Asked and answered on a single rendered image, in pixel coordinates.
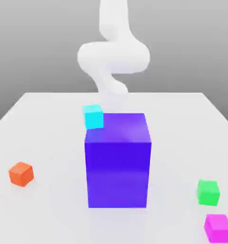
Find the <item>small cyan cube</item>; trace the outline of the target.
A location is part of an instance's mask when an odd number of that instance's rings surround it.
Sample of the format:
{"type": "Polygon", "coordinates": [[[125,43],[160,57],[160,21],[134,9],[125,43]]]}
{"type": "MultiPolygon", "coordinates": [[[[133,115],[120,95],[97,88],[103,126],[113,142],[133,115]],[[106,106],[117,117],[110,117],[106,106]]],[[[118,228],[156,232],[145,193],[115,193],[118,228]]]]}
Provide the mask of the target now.
{"type": "Polygon", "coordinates": [[[83,106],[83,114],[87,130],[103,128],[103,110],[99,104],[83,106]]]}

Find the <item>small magenta cube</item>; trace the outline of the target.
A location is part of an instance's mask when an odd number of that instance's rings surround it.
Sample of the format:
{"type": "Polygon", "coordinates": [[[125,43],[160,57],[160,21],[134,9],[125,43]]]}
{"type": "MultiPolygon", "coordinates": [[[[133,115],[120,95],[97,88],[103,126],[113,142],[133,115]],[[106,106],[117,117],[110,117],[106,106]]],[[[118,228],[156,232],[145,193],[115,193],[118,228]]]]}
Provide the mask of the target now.
{"type": "Polygon", "coordinates": [[[228,243],[228,218],[225,214],[207,214],[204,230],[210,243],[228,243]]]}

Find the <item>large purple box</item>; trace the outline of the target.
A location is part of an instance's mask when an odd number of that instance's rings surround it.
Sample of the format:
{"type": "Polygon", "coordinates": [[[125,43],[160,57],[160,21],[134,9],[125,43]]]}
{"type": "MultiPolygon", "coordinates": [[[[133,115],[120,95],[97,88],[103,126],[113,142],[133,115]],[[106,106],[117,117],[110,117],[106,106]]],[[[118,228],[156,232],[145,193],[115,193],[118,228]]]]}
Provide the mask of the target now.
{"type": "Polygon", "coordinates": [[[90,208],[147,206],[151,138],[142,113],[106,113],[84,146],[90,208]]]}

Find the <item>small orange cube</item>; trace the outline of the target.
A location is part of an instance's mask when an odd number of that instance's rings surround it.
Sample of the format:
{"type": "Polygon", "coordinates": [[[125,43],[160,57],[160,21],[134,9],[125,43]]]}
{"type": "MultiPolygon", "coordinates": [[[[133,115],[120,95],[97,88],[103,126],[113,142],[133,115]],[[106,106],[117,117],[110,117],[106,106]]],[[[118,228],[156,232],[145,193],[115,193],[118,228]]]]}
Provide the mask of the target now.
{"type": "Polygon", "coordinates": [[[34,179],[34,172],[31,165],[18,162],[9,169],[9,176],[12,184],[25,187],[34,179]]]}

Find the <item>small green cube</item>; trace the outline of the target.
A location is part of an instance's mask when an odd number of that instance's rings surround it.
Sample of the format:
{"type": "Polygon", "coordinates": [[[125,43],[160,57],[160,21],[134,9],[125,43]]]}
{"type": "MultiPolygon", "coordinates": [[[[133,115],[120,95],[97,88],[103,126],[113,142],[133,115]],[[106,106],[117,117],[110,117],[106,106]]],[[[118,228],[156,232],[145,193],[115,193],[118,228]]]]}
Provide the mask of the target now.
{"type": "Polygon", "coordinates": [[[220,190],[217,181],[198,181],[197,198],[200,205],[217,206],[220,197],[220,190]]]}

